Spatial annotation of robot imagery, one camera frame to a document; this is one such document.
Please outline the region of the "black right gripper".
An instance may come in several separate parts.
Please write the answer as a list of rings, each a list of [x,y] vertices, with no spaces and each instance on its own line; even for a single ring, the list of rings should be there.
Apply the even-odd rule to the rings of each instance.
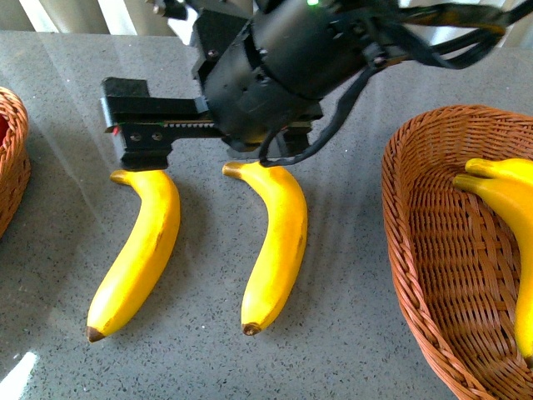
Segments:
[[[232,150],[260,149],[260,163],[297,163],[322,112],[318,100],[297,94],[268,66],[281,51],[259,41],[266,19],[239,7],[196,11],[192,42],[200,57],[194,74],[203,97],[153,97],[141,79],[107,77],[101,83],[105,131],[112,135],[121,167],[168,168],[176,140],[208,137],[208,111]],[[272,141],[277,150],[270,156]]]

